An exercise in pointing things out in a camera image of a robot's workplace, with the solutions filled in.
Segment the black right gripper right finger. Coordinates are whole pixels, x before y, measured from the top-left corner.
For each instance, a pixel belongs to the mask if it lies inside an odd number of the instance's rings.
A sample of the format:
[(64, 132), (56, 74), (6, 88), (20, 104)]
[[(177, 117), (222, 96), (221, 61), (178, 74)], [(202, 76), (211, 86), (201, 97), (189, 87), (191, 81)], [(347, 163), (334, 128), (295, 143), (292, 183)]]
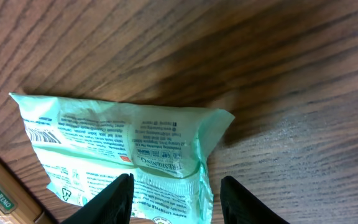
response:
[(288, 224), (232, 176), (221, 180), (225, 224)]

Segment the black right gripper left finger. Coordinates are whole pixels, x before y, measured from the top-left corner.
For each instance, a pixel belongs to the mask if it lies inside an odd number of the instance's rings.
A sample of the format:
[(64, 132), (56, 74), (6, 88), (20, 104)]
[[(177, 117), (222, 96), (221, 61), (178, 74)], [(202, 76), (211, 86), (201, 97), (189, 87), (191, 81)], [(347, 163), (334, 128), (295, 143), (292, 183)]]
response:
[(129, 224), (134, 176), (121, 174), (62, 224)]

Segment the long orange noodle package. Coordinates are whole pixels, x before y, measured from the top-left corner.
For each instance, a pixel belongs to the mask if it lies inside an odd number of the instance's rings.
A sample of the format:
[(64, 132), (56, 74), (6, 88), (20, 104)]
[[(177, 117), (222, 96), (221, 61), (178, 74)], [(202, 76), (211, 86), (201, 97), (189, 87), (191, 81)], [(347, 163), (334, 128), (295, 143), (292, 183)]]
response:
[(53, 224), (55, 221), (0, 162), (0, 224)]

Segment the teal tissue packet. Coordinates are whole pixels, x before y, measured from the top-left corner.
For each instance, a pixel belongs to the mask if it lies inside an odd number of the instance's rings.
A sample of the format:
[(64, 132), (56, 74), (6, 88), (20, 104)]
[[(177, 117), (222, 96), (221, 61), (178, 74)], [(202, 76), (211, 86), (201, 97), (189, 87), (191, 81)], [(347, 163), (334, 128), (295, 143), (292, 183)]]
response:
[(60, 200), (84, 206), (121, 174), (134, 176), (131, 215), (210, 223), (207, 158), (234, 120), (225, 110), (12, 94)]

